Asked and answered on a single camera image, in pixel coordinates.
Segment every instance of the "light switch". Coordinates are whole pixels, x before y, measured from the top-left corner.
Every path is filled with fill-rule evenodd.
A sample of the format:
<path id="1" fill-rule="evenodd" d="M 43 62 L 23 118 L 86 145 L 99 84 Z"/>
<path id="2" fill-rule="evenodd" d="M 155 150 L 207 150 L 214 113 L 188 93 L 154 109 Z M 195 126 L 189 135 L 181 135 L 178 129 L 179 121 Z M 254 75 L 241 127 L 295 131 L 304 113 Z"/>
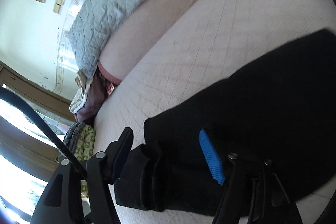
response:
<path id="1" fill-rule="evenodd" d="M 56 0 L 54 12 L 57 14 L 60 14 L 61 7 L 64 4 L 65 0 Z"/>

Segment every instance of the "wall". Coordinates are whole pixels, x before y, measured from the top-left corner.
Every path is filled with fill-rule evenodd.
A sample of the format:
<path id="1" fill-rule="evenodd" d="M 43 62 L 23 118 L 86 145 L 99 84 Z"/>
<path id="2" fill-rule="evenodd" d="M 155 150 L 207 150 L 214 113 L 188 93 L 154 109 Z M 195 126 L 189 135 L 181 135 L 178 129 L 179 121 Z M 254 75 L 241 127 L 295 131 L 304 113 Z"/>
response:
<path id="1" fill-rule="evenodd" d="M 60 15 L 55 0 L 0 0 L 0 60 L 29 80 L 53 90 L 56 83 L 58 36 L 71 0 Z M 67 71 L 60 95 L 72 100 L 77 86 L 75 73 Z"/>

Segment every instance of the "green patterned fabric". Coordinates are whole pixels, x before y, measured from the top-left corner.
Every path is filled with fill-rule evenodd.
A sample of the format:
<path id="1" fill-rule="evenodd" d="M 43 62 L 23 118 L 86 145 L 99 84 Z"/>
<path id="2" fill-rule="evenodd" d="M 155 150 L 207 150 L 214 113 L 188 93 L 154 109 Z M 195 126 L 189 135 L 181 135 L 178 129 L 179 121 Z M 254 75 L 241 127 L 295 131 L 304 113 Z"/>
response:
<path id="1" fill-rule="evenodd" d="M 79 161 L 88 160 L 93 156 L 93 146 L 95 144 L 96 132 L 88 125 L 82 128 L 82 132 L 78 138 L 76 151 L 74 153 L 75 157 Z M 82 197 L 88 198 L 87 183 L 86 181 L 81 182 Z"/>

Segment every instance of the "black cloth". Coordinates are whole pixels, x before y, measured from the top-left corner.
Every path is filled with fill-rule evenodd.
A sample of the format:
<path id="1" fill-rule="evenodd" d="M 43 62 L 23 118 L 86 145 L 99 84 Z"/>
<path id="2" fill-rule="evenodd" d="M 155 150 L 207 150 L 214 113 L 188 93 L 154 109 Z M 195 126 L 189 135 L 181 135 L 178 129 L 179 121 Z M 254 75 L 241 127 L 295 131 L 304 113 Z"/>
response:
<path id="1" fill-rule="evenodd" d="M 144 147 L 159 147 L 166 160 L 162 173 L 178 178 L 164 180 L 165 189 L 176 189 L 174 197 L 161 195 L 164 208 L 205 215 L 216 210 L 219 198 L 207 190 L 213 189 L 211 180 L 197 182 L 205 172 L 210 174 L 199 146 L 203 128 L 211 132 L 222 158 L 235 152 L 271 159 L 291 199 L 301 199 L 324 185 L 336 173 L 335 35 L 321 30 L 289 42 L 146 120 Z M 118 183 L 132 183 L 132 178 L 122 174 Z M 141 191 L 150 193 L 146 187 Z M 133 199 L 124 195 L 117 204 L 128 206 Z M 209 200 L 214 201 L 211 208 L 202 210 Z M 189 202 L 193 205 L 186 208 Z"/>

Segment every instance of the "gray quilt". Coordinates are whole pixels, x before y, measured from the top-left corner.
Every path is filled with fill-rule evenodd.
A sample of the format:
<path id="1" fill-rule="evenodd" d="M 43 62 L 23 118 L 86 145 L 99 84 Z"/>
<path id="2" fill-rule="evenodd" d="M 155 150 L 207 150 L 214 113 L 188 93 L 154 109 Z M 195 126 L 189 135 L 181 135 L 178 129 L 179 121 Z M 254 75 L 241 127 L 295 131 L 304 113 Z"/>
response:
<path id="1" fill-rule="evenodd" d="M 145 0 L 85 0 L 68 39 L 78 68 L 91 79 L 100 52 L 119 25 Z"/>

